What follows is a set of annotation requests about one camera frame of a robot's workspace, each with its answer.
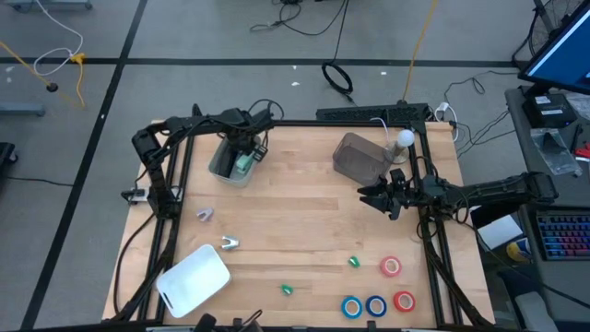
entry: white plastic container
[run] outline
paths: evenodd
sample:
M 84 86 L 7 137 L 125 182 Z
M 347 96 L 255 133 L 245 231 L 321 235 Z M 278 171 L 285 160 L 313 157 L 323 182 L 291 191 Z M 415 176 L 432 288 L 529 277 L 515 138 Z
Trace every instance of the white plastic container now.
M 211 244 L 205 244 L 158 278 L 156 287 L 168 310 L 181 318 L 223 289 L 231 280 Z

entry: wooden table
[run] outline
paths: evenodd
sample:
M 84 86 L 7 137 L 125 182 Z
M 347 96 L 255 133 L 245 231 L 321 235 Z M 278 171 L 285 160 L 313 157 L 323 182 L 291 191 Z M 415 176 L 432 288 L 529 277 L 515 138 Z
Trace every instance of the wooden table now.
M 431 156 L 441 177 L 462 184 L 451 127 L 435 123 L 427 128 Z M 396 129 L 390 129 L 395 137 Z M 347 132 L 385 143 L 383 129 L 376 127 L 276 127 L 269 133 L 268 154 L 243 189 L 220 183 L 207 170 L 219 138 L 195 139 L 175 262 L 206 243 L 218 248 L 225 234 L 239 238 L 241 245 L 232 252 L 218 250 L 230 270 L 230 284 L 182 319 L 167 312 L 166 324 L 194 325 L 203 313 L 210 313 L 218 324 L 231 325 L 234 317 L 245 319 L 263 309 L 259 319 L 263 326 L 363 327 L 374 319 L 378 327 L 435 327 L 427 262 L 416 234 L 418 211 L 402 209 L 400 218 L 391 221 L 359 201 L 356 189 L 360 186 L 332 169 L 332 153 Z M 416 148 L 420 155 L 418 136 Z M 420 167 L 424 174 L 423 163 Z M 409 163 L 402 169 L 409 178 Z M 196 211 L 208 207 L 215 209 L 211 221 L 199 221 Z M 147 204 L 130 207 L 122 244 L 150 213 Z M 145 276 L 154 224 L 135 238 L 125 255 L 119 305 Z M 493 321 L 473 231 L 450 221 L 446 229 L 457 283 L 483 316 Z M 352 255 L 359 258 L 360 268 L 348 264 Z M 386 278 L 380 272 L 378 265 L 387 255 L 401 260 L 399 276 Z M 439 283 L 445 320 L 452 322 L 446 287 L 441 279 Z M 284 295 L 281 284 L 292 286 L 293 294 Z M 414 294 L 413 312 L 400 313 L 393 307 L 397 291 Z M 363 311 L 360 319 L 349 320 L 340 312 L 345 296 L 364 302 L 375 294 L 387 300 L 384 317 L 373 318 Z M 154 316 L 158 296 L 155 290 L 151 295 L 148 317 Z M 113 316 L 112 286 L 103 316 Z

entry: red tape roll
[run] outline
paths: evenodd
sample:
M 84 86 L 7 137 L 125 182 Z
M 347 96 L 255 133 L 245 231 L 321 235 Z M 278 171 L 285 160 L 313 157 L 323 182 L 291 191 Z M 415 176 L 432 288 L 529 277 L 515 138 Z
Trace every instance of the red tape roll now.
M 394 270 L 390 270 L 387 265 L 389 263 L 393 263 L 395 268 Z M 395 277 L 402 271 L 402 263 L 394 256 L 387 256 L 381 261 L 381 272 L 383 272 L 387 277 Z
M 409 302 L 408 306 L 402 305 L 402 299 L 404 298 Z M 414 299 L 414 295 L 409 291 L 399 291 L 394 295 L 394 306 L 402 313 L 411 312 L 416 306 L 416 299 Z

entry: small green block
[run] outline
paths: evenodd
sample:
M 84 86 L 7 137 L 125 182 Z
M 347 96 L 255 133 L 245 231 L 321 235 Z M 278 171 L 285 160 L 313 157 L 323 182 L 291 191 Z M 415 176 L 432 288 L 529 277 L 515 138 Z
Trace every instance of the small green block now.
M 354 267 L 354 268 L 359 268 L 359 267 L 360 267 L 360 262 L 359 262 L 359 259 L 358 259 L 356 256 L 351 256 L 351 257 L 348 259 L 348 263 L 349 263 L 349 264 L 350 264 L 352 267 Z
M 283 290 L 283 293 L 285 293 L 285 295 L 291 295 L 293 293 L 293 288 L 290 287 L 289 285 L 280 285 L 280 288 Z

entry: white cable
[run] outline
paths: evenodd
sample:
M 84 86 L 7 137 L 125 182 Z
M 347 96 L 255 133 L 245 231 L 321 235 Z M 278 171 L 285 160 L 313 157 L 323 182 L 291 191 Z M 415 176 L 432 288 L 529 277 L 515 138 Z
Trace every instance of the white cable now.
M 438 117 L 438 115 L 436 115 L 436 113 L 442 112 L 442 117 L 444 118 L 444 114 L 446 113 L 447 110 L 451 110 L 451 113 L 453 114 L 454 122 L 457 123 L 459 121 L 457 119 L 457 113 L 454 111 L 453 107 L 451 107 L 451 105 L 448 102 L 444 102 L 444 101 L 441 102 L 441 104 L 439 105 L 439 107 L 436 110 L 434 110 L 434 119 L 437 122 L 440 122 L 441 119 L 439 119 L 439 117 Z M 459 130 L 457 130 L 457 128 L 455 128 L 453 141 L 456 142 L 458 138 L 459 138 Z
M 40 0 L 35 0 L 37 2 L 37 5 L 39 5 L 39 7 L 41 8 L 41 10 L 43 11 L 43 13 L 53 22 L 55 22 L 55 24 L 57 24 L 58 26 L 72 32 L 75 33 L 78 37 L 80 37 L 80 44 L 77 46 L 77 49 L 75 52 L 72 52 L 72 50 L 68 49 L 67 47 L 60 47 L 60 48 L 56 48 L 53 49 L 45 54 L 43 54 L 42 56 L 38 57 L 37 60 L 35 60 L 35 62 L 33 63 L 33 70 L 35 71 L 35 74 L 39 75 L 39 76 L 49 76 L 53 73 L 55 73 L 56 71 L 60 70 L 69 60 L 70 58 L 72 58 L 72 56 L 76 55 L 80 49 L 82 48 L 82 44 L 84 43 L 84 37 L 78 33 L 76 30 L 70 29 L 67 26 L 65 26 L 64 24 L 62 24 L 61 22 L 59 22 L 57 19 L 53 18 L 49 12 L 47 11 L 47 9 L 45 9 L 45 7 L 41 4 Z M 54 52 L 59 52 L 59 51 L 66 51 L 68 52 L 69 56 L 62 62 L 61 65 L 57 66 L 54 70 L 50 71 L 49 73 L 40 73 L 37 70 L 37 64 L 40 62 L 40 60 L 44 57 L 46 57 L 47 55 L 54 53 Z
M 385 124 L 384 119 L 382 118 L 371 118 L 371 121 L 379 120 L 383 124 L 383 128 L 385 128 L 385 136 L 387 137 L 387 143 L 389 143 L 389 131 L 387 130 L 387 124 Z

